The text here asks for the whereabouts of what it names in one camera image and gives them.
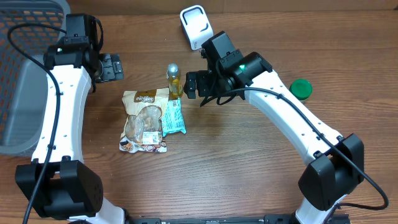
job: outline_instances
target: bottle cap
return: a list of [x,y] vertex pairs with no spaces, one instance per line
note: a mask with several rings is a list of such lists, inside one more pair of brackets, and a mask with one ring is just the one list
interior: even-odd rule
[[298,79],[291,84],[289,90],[297,99],[306,100],[312,94],[312,85],[308,80]]
[[172,77],[176,77],[178,74],[178,66],[175,63],[171,63],[167,67],[167,76],[171,75]]

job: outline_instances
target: teal snack wrapper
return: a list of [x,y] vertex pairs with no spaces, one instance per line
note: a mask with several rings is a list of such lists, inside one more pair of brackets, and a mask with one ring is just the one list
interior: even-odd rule
[[170,100],[167,103],[166,113],[162,117],[163,137],[167,134],[181,131],[186,134],[184,118],[181,112],[181,99]]

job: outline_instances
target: white plastic object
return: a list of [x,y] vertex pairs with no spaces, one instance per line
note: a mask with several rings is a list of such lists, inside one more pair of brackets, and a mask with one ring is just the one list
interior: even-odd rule
[[[343,195],[335,202],[333,206],[335,206],[337,203],[340,203],[345,197],[346,195]],[[327,211],[320,211],[311,205],[306,198],[304,198],[300,208],[298,208],[296,211],[296,219],[301,224],[322,224],[332,209],[333,207]]]
[[192,50],[198,50],[201,45],[213,37],[209,19],[203,7],[199,5],[188,7],[180,13],[181,27]]
[[[293,94],[286,88],[275,71],[264,72],[252,79],[253,84],[248,87],[257,87],[283,94],[311,121],[311,123],[325,135],[332,144],[338,143],[337,137],[341,134],[327,126],[311,113]],[[287,137],[300,154],[305,165],[312,162],[314,153],[327,152],[330,149],[324,141],[318,139],[317,134],[303,120],[303,118],[284,100],[260,91],[245,91],[246,100],[261,110]]]
[[[87,71],[81,68],[73,68],[73,65],[55,66],[52,70],[60,87],[60,116],[50,162],[59,162],[63,156],[70,156],[71,160],[83,161],[81,152],[81,128],[83,126],[83,112],[91,78]],[[55,116],[55,87],[51,78],[47,75],[48,95],[45,106],[42,133],[36,150],[33,152],[32,161],[39,159],[44,163],[47,155],[47,145],[50,142],[54,116]]]
[[92,224],[124,224],[124,210],[114,206],[104,197],[101,210],[95,214],[95,217],[80,215],[69,217],[68,220],[85,220]]

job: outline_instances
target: small glass bottle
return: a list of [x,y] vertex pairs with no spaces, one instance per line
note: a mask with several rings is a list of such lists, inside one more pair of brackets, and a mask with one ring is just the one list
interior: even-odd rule
[[166,77],[169,81],[170,99],[180,98],[183,95],[183,88],[180,84],[181,71],[175,63],[171,63],[167,67]]

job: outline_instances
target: black bracket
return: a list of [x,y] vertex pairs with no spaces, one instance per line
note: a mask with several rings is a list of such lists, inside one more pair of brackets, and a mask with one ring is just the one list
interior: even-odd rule
[[95,80],[96,83],[111,82],[124,78],[119,54],[100,54],[99,60],[101,61],[103,71],[101,76]]
[[[42,168],[43,164],[37,161],[17,166],[15,180],[27,199],[33,193]],[[56,172],[59,172],[59,179],[53,178]],[[42,218],[93,217],[101,209],[103,198],[100,177],[80,161],[63,157],[61,162],[48,163],[33,208]]]
[[[252,84],[252,79],[263,72],[272,72],[272,65],[257,52],[243,57],[224,31],[214,35],[202,44],[201,56],[207,59],[207,71],[188,72],[184,92],[189,99],[217,96],[220,93]],[[244,100],[244,93],[233,93]]]
[[[324,224],[349,224],[348,215],[335,215]],[[138,218],[128,224],[300,224],[292,215],[265,215],[264,217],[237,218],[185,218],[161,220],[159,218]]]
[[[364,170],[364,145],[355,134],[341,140],[336,148]],[[350,194],[363,177],[336,152],[317,154],[298,181],[304,197],[318,210],[327,211],[345,194]]]

